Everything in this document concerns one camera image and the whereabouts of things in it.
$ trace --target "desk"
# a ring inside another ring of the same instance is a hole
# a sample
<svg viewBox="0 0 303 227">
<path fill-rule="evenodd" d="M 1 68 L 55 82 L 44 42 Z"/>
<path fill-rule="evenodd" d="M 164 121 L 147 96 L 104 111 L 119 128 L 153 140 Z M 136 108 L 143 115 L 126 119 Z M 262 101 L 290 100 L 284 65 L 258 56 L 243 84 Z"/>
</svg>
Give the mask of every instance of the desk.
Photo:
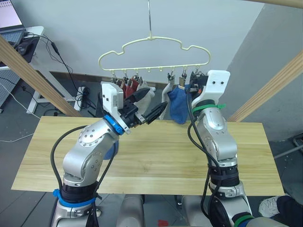
<svg viewBox="0 0 303 227">
<path fill-rule="evenodd" d="M 96 118 L 42 117 L 12 189 L 52 192 L 58 188 L 50 164 L 53 144 L 66 131 L 95 121 Z M 207 160 L 187 138 L 187 126 L 155 120 L 151 125 L 132 129 L 130 135 L 125 133 L 98 192 L 201 195 Z M 238 144 L 239 173 L 246 194 L 284 195 L 263 125 L 229 122 L 228 127 Z M 75 144 L 79 132 L 68 135 L 57 147 L 55 161 L 61 176 L 64 155 Z M 101 174 L 107 162 L 103 162 Z"/>
<path fill-rule="evenodd" d="M 42 26 L 27 27 L 26 31 L 31 32 L 36 35 L 42 35 L 44 32 L 44 27 L 42 27 Z M 81 101 L 76 102 L 75 97 L 72 97 L 71 94 L 55 79 L 55 77 L 47 69 L 45 69 L 43 67 L 43 64 L 39 63 L 38 54 L 36 52 L 33 53 L 33 57 L 31 59 L 30 63 L 35 70 L 38 70 L 40 73 L 42 73 L 42 75 L 62 94 L 63 98 L 66 101 L 75 102 L 74 108 L 77 111 L 80 110 L 79 106 L 81 106 Z M 0 70 L 8 70 L 8 69 L 9 69 L 9 67 L 7 67 L 7 66 L 0 67 Z M 34 98 L 31 99 L 30 104 L 27 108 L 28 114 L 35 112 L 35 109 L 36 109 L 38 103 L 49 103 L 49 101 L 47 99 L 40 98 L 40 94 L 37 91 L 34 92 L 33 97 Z"/>
</svg>

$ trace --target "sock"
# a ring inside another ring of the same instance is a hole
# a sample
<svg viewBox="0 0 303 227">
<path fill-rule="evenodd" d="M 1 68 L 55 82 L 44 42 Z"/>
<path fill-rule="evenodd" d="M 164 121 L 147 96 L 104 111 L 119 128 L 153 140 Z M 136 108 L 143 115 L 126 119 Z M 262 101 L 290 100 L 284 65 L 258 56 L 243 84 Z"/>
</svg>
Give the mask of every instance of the sock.
<svg viewBox="0 0 303 227">
<path fill-rule="evenodd" d="M 138 88 L 138 85 L 139 83 L 134 79 L 134 78 L 131 78 L 131 85 L 129 85 L 128 87 L 126 87 L 126 98 L 131 96 L 133 94 L 133 92 L 135 92 Z"/>
<path fill-rule="evenodd" d="M 188 115 L 185 89 L 178 86 L 167 94 L 170 99 L 170 117 L 178 124 L 184 124 Z"/>
<path fill-rule="evenodd" d="M 139 85 L 137 91 L 141 88 L 148 87 L 147 82 L 143 81 L 142 85 Z M 141 99 L 139 102 L 134 103 L 138 107 L 138 113 L 143 115 L 147 108 L 150 106 L 152 98 L 155 96 L 155 93 L 150 89 L 149 92 Z"/>
<path fill-rule="evenodd" d="M 169 102 L 169 96 L 168 96 L 168 92 L 172 91 L 172 88 L 174 86 L 175 80 L 171 81 L 170 83 L 168 83 L 166 85 L 166 87 L 163 89 L 162 91 L 162 102 Z M 159 119 L 163 120 L 165 113 L 167 111 L 167 106 L 165 107 L 165 109 L 163 110 L 163 112 L 160 114 Z"/>
<path fill-rule="evenodd" d="M 109 160 L 113 153 L 115 153 L 115 155 L 118 153 L 118 149 L 119 149 L 119 142 L 116 141 L 116 149 L 114 150 L 114 145 L 106 152 L 106 154 L 103 157 L 103 160 Z"/>
<path fill-rule="evenodd" d="M 124 81 L 118 80 L 117 85 L 123 90 L 123 98 L 126 98 L 126 85 Z"/>
</svg>

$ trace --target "gray wall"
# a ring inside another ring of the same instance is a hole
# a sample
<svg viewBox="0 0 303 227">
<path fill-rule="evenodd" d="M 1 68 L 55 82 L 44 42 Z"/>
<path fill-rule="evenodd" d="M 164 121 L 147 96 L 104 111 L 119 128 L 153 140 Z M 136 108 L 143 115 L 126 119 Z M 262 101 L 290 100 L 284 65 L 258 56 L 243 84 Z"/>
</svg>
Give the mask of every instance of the gray wall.
<svg viewBox="0 0 303 227">
<path fill-rule="evenodd" d="M 111 76 L 98 64 L 101 54 L 120 51 L 129 41 L 149 35 L 147 0 L 13 0 L 25 26 L 44 26 L 75 73 Z M 151 0 L 153 34 L 180 39 L 186 47 L 204 46 L 213 55 L 204 69 L 227 69 L 263 3 L 239 0 Z M 66 71 L 50 60 L 45 44 L 38 57 L 50 71 Z M 206 61 L 198 50 L 182 51 L 178 44 L 152 41 L 127 47 L 126 54 L 108 56 L 105 68 L 191 64 Z M 167 71 L 140 75 L 167 82 Z"/>
<path fill-rule="evenodd" d="M 220 99 L 230 117 L 303 48 L 303 10 L 266 4 L 228 67 Z M 269 140 L 303 132 L 303 75 L 244 119 L 262 122 Z"/>
</svg>

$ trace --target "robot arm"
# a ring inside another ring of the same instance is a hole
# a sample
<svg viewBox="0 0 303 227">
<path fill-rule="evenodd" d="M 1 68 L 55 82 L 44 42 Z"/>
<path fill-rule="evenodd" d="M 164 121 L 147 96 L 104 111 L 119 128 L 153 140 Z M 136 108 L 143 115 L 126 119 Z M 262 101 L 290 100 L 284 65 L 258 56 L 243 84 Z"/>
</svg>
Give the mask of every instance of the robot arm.
<svg viewBox="0 0 303 227">
<path fill-rule="evenodd" d="M 239 179 L 237 144 L 229 134 L 226 120 L 217 105 L 229 76 L 227 71 L 210 70 L 207 76 L 192 73 L 190 79 L 191 90 L 194 91 L 191 107 L 197 118 L 196 129 L 206 152 L 213 157 L 209 161 L 209 188 L 213 197 L 208 206 L 208 217 L 214 227 L 233 227 L 244 221 L 247 225 L 243 226 L 248 227 L 284 226 L 271 219 L 252 217 Z"/>
<path fill-rule="evenodd" d="M 138 113 L 134 102 L 142 99 L 149 88 L 134 92 L 123 100 L 123 91 L 116 84 L 102 83 L 103 107 L 108 113 L 100 121 L 88 125 L 80 132 L 76 144 L 63 160 L 63 185 L 55 190 L 58 196 L 53 216 L 53 227 L 95 226 L 92 208 L 99 183 L 97 177 L 103 156 L 124 132 L 130 128 L 155 120 L 167 103 L 161 103 L 144 116 Z"/>
</svg>

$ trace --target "white sock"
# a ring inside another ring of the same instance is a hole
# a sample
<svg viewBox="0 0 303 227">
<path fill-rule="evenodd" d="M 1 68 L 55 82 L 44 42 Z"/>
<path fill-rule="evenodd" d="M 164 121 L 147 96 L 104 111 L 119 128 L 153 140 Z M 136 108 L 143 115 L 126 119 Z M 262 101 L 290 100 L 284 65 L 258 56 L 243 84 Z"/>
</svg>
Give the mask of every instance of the white sock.
<svg viewBox="0 0 303 227">
<path fill-rule="evenodd" d="M 167 93 L 172 91 L 172 88 L 174 87 L 174 84 L 175 84 L 175 80 L 172 80 L 163 89 L 163 91 L 162 91 L 162 102 L 167 102 L 167 103 L 169 102 L 169 96 L 167 95 Z M 165 107 L 163 112 L 160 114 L 160 116 L 159 116 L 160 120 L 164 119 L 166 111 L 167 111 L 167 106 Z"/>
<path fill-rule="evenodd" d="M 139 85 L 137 90 L 141 88 L 148 87 L 147 82 L 143 81 L 142 85 Z M 141 99 L 139 102 L 134 103 L 138 107 L 138 113 L 143 115 L 147 108 L 150 106 L 152 98 L 155 96 L 155 93 L 150 89 L 149 92 Z"/>
</svg>

